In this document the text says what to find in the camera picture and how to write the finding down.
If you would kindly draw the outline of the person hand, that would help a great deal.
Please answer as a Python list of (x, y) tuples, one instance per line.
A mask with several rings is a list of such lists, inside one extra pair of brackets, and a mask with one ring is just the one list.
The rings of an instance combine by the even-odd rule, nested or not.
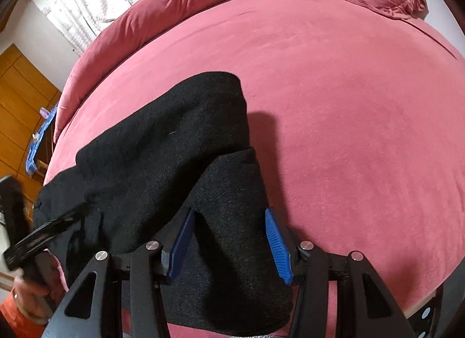
[(58, 259), (48, 250), (40, 255), (40, 259), (42, 259), (42, 268), (46, 273), (44, 283), (40, 284), (34, 280), (28, 280), (24, 275), (16, 277), (13, 299), (19, 311), (26, 318), (38, 325), (45, 325), (51, 319), (53, 311), (44, 299), (50, 296), (53, 304), (57, 307), (68, 288), (63, 284), (63, 272)]

